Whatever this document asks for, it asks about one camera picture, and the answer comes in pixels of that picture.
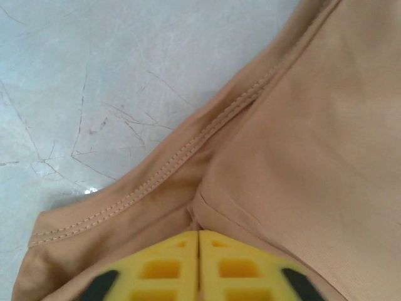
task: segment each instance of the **cracked floor surface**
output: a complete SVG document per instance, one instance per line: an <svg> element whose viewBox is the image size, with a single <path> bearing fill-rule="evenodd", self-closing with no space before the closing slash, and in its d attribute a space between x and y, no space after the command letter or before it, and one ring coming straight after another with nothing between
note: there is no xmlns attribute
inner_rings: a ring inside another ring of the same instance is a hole
<svg viewBox="0 0 401 301"><path fill-rule="evenodd" d="M0 300L40 211L135 167L298 0L0 0Z"/></svg>

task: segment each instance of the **beige cloth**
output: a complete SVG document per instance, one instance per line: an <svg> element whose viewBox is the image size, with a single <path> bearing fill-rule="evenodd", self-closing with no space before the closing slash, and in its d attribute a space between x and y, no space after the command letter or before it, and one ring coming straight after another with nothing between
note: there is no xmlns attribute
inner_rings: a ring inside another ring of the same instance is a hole
<svg viewBox="0 0 401 301"><path fill-rule="evenodd" d="M304 264L328 300L401 300L401 1L303 0L271 45L137 168L41 213L14 301L218 231Z"/></svg>

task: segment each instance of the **gray concrete floor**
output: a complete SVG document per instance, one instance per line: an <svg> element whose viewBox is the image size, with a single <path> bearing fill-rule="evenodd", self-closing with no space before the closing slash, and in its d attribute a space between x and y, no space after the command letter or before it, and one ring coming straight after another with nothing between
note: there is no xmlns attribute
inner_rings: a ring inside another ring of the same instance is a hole
<svg viewBox="0 0 401 301"><path fill-rule="evenodd" d="M40 211L136 166L298 0L0 0L0 300Z"/></svg>

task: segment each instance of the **stitched seam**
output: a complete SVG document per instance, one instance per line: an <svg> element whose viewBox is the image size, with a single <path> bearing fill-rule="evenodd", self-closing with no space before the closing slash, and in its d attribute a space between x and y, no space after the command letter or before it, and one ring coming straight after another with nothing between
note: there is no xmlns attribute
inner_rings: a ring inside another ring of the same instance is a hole
<svg viewBox="0 0 401 301"><path fill-rule="evenodd" d="M178 207L176 207L176 208L170 210L168 213L159 216L155 221L156 221L156 222L157 222L157 221L160 221L163 217L168 216L168 215L170 215L170 214L173 214L174 212L176 212L176 211L178 211L178 210L181 210L182 208L188 207L189 201L190 201L190 200L187 200L186 202L184 202L184 203L181 204L180 206L178 206ZM93 226L94 226L94 225L91 224L91 225L89 225L89 226L87 226L87 227L85 227L85 228L82 228L82 229L80 229L80 230L76 230L76 231L74 231L74 232L67 233L67 234L65 234L65 235L61 235L61 236L59 236L59 237L49 238L48 240L34 241L34 242L30 243L29 246L34 246L34 245L37 245L37 244L40 244L40 243L44 243L44 242L48 242L48 241L54 241L54 240L58 240L58 239L60 239L60 238L64 238L64 237L67 237L67 236L71 236L71 235L73 235L73 234L77 234L77 233L82 232L82 231L84 231L84 230L86 230L86 229L88 229L88 228L91 228L91 227L93 227Z"/></svg>
<svg viewBox="0 0 401 301"><path fill-rule="evenodd" d="M259 95L261 94L261 90L262 90L266 85L263 85L256 93L254 93L254 94L252 94L250 97L246 98L246 99L245 99L245 102L239 103L239 102L242 100L243 96L246 96L246 94L248 94L251 90L255 89L255 88L256 88L264 79L266 79L266 77L268 77L274 70L275 70L275 69L272 69L268 74L266 74L265 76L263 76L263 78L260 79L260 81L258 81L252 88L250 88L247 92L243 93L235 102L231 103L231 105L230 105L228 108L226 108L226 109L223 111L223 113L219 114L206 128L204 128L204 130L203 130L201 133L199 133L199 134L196 135L194 138L192 138L190 142L188 142L185 146L183 146L183 147L182 147L182 148L181 148L181 149L180 149L180 150L179 150L179 151L178 151L178 152L162 167L162 168L160 168L152 177L150 177L145 183L143 183L143 184L142 184L139 188L137 188L134 192L130 193L128 196L125 196L123 199L119 200L117 203L113 204L112 206L110 206L110 207L108 207L108 208L106 208L106 209L100 211L99 213L97 213L97 214L95 214L95 215L93 215L93 216L90 216L89 218L83 219L82 221L80 221L80 222L78 222L78 223L76 223L76 224L73 224L73 225L71 225L71 226L67 226L67 227L65 227L65 228L61 228L61 229L58 229L58 230L49 231L49 232L33 233L32 235L33 235L33 236L46 235L46 234L57 233L57 232L64 231L64 230L67 230L67 229L70 229L70 228L74 228L74 227L76 227L76 226L78 226L78 225L80 225L80 224L82 224L82 223L85 223L86 221L89 221L89 220L91 220L91 219L93 219L93 218L96 218L97 216L99 216L99 215L101 215L101 214L103 214L103 213L105 213L105 212L107 212L107 211L113 209L114 207L118 206L120 203L124 202L127 198L129 198L129 197L132 196L133 194L137 193L137 192L138 192L139 190L141 190L144 186L146 186L150 181L152 181L156 176L158 176L158 175L159 175L174 159L176 159L176 158L179 156L180 153L182 153L182 152L184 151L185 148L187 148L188 146L190 146L191 144L193 144L193 142L194 142L195 140L197 140L198 138L200 138L201 136L203 136L203 137L201 137L202 140L200 141L200 143L198 143L198 144L196 144L195 146L193 146L193 148L192 148L188 153L186 153L186 155L185 155L183 158L186 158L186 156L188 156L189 154L191 154L191 152L193 152L193 150L194 150L195 148L197 148L197 147L200 146L202 143L204 143L204 139L205 139L206 137L209 138L208 135L209 135L211 132L213 132L216 128L218 128L218 127L219 127L222 123L224 123L227 119L231 118L231 117L232 117L232 114L233 114L233 113L236 113L236 111L238 110L238 108L239 108L241 105L244 105L244 104L246 103L246 100L254 100L255 96L259 96ZM230 112L229 112L226 116L224 116L223 119L222 119L218 124L216 124L215 127L211 128L211 129L209 130L209 128L211 127L211 125L212 125L213 123L215 123L215 121L216 121L217 119L220 119L223 115L225 115L226 112L229 111L229 110L230 110ZM175 167L177 167L177 165L179 165L179 164L174 165L166 174L168 174L171 170L173 170ZM136 198L141 198L141 197L143 196L144 193L140 194L140 195L137 196Z"/></svg>
<svg viewBox="0 0 401 301"><path fill-rule="evenodd" d="M257 94L254 94L252 97L249 97L247 100L253 100L253 98L254 98L255 96L259 96L260 93L261 93L261 91L259 91ZM99 219L98 221L96 221L96 222L94 222L94 223L92 223L92 224L89 224L88 226L86 226L86 227L84 227L84 228L80 228L80 229L78 229L78 230L76 230L76 231L72 231L72 232L69 232L69 233L64 234L64 235L61 235L61 236L57 236L57 237L54 237L54 238L49 238L49 239L47 239L47 240L33 241L33 242L30 243L29 245L37 245L38 243L44 243L44 242L47 242L47 241L54 241L54 240L58 240L58 239L60 239L60 238L64 238L64 237L67 237L67 236L70 236L70 235L73 235L73 234L77 234L77 233L79 233L79 232L82 232L82 231L84 231L84 230L87 230L87 229L89 229L89 228L94 227L96 224L105 221L106 219L112 217L113 215L119 213L120 211L123 211L125 208L131 206L133 203L135 203L135 202L138 201L140 198L142 198L144 195L146 195L149 191L151 191L154 187L156 187L157 185L159 185L162 181L166 180L166 179L173 173L173 171L174 171L174 169L175 169L176 167L178 167L183 161L185 161L188 157L190 157L190 156L195 152L195 150L196 150L200 145L202 145L202 144L209 138L209 137L208 137L209 134L211 134L216 128L218 128L218 126L220 126L220 125L221 125L222 123L224 123L226 120L230 119L233 115L237 114L237 111L240 111L240 110L242 110L242 107L241 107L240 105L238 105L232 112L230 112L224 119L222 119L221 122L219 122L213 129L211 129L208 133L206 133L206 135L202 138L202 140L201 140L197 145L195 145L188 153L186 153L186 155L185 155L183 158L181 158L180 161L177 162L168 172L166 172L166 173L163 175L162 178L160 178L157 182L155 182L152 186L150 186L150 187L149 187L147 190L145 190L143 193L141 193L140 195L138 195L138 196L136 196L135 198L133 198L130 202L128 202L127 204L125 204L123 207L118 208L116 211L111 212L111 213L108 214L107 216L104 216L102 219ZM105 211L107 211L107 210L109 210L109 209L111 209L111 208L117 206L117 205L118 205L119 203L121 203L124 199L122 199L121 201L117 202L117 203L114 204L112 207L109 207L108 209L103 210L102 213L104 213ZM98 216L98 215L100 215L100 214L101 214L101 213L98 213L98 214L96 214L96 215L94 215L94 216L92 216L92 217L90 217L90 218L87 218L87 219L85 219L85 220L83 220L83 221L80 221L79 223L74 224L74 225L69 226L69 227L65 227L65 228L62 228L62 229L53 230L53 231L49 231L49 232L45 232L45 233L35 233L35 234L33 234L33 235L39 236L39 235L57 233L57 232L60 232L60 231L63 231L63 230L67 230L67 229L70 229L70 228L74 228L74 227L78 226L79 224L82 224L82 223L84 223L85 221L88 221L89 219L94 218L95 216Z"/></svg>
<svg viewBox="0 0 401 301"><path fill-rule="evenodd" d="M133 196L135 193L139 192L146 185L148 185L155 177L157 177L161 172L163 172L163 170L166 169L170 165L170 163L172 161L174 161L183 151L185 151L185 149L188 146L190 146L197 139L200 138L201 139L200 142L198 144L196 144L195 146L193 146L193 148L191 148L191 150L189 150L184 155L184 157L181 158L180 161L178 163L176 163L173 167L171 167L156 183L154 183L152 186L150 186L144 192L139 194L137 197L134 197L131 201L129 201L123 207L115 210L114 212L108 214L107 216L104 216L103 218L99 219L98 221L96 221L96 222L94 222L94 223L92 223L92 224L90 224L90 225L88 225L88 226L86 226L84 228L78 229L76 231L69 232L69 233L67 233L65 235L61 235L61 236L58 236L58 237L50 238L50 239L47 239L47 240L34 241L34 242L30 243L29 245L36 245L38 243L44 243L44 242L47 242L47 241L58 240L60 238L64 238L64 237L67 237L67 236L70 236L70 235L73 235L73 234L77 234L77 233L82 232L82 231L84 231L84 230L86 230L88 228L92 228L96 224L105 221L106 219L112 217L113 215L115 215L115 214L119 213L120 211L124 210L125 208L129 207L134 202L138 201L140 198L145 196L148 192L150 192L157 185L159 185L162 181L166 180L174 172L174 169L176 167L178 167L183 161L185 161L189 156L191 156L194 153L194 151L210 137L210 134L213 133L214 130L216 130L225 121L229 120L233 114L236 114L237 113L236 111L238 110L238 108L240 108L240 111L241 111L242 110L241 105L245 105L246 106L248 104L247 101L255 100L256 98L259 97L259 95L263 92L264 88L266 88L266 86L269 83L269 81L267 81L266 83L263 83L263 81L265 81L274 71L276 71L276 69L282 64L282 62L285 61L287 59L287 57L292 53L292 51L298 46L299 42L303 39L305 34L308 32L308 30L311 27L311 25L315 22L315 20L322 13L322 11L324 11L324 9L326 8L327 3L329 3L329 0L326 0L326 1L323 2L323 4L321 5L320 10L318 11L318 14L316 14L314 20L312 20L312 22L310 23L308 28L305 30L305 32L301 35L301 37L298 39L298 41L294 44L294 46L290 50L287 51L287 53L282 57L282 59L280 59L277 62L277 64L275 64L267 72L267 74L265 74L260 80L258 80L251 88L249 88L244 93L242 93L239 97L237 97L236 100L233 101L227 108L225 108L224 111L221 112L206 128L204 128L199 134L194 136L188 143L186 143L186 145L184 145L177 153L175 153L175 155L171 159L169 159L167 161L167 163L163 167L161 167L153 176L151 176L148 180L146 180L143 184L141 184L138 188L136 188L136 190L134 190L134 192L132 192L129 195L125 196L123 199L119 200L118 202L116 202L112 206L100 211L99 213L97 213L97 214L95 214L93 216L90 216L89 218L83 219L82 221L79 221L79 222L77 222L77 223L75 223L75 224L73 224L71 226L67 226L67 227L64 227L64 228L60 228L60 229L52 230L52 231L48 231L48 232L43 232L43 233L33 233L32 236L53 234L53 233L58 233L60 231L68 230L68 229L71 229L71 228L75 228L75 227L79 226L80 224L85 223L85 222L87 222L87 221L89 221L89 220L91 220L93 218L96 218L97 216L99 216L99 215L101 215L101 214L103 214L103 213L115 208L119 204L125 202L128 198ZM213 128L211 128L220 118L222 118L222 120L219 121Z"/></svg>

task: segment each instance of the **yellow plastic object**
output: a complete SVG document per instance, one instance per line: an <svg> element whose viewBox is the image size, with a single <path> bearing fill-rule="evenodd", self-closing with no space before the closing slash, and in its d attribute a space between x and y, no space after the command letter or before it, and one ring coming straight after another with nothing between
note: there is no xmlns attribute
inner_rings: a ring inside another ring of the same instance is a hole
<svg viewBox="0 0 401 301"><path fill-rule="evenodd" d="M189 231L110 265L120 274L103 301L195 301L198 232Z"/></svg>
<svg viewBox="0 0 401 301"><path fill-rule="evenodd" d="M185 232L113 263L79 300L325 301L297 264L213 231Z"/></svg>
<svg viewBox="0 0 401 301"><path fill-rule="evenodd" d="M294 263L213 231L201 231L199 243L204 300L300 300L281 272L290 268L301 273Z"/></svg>

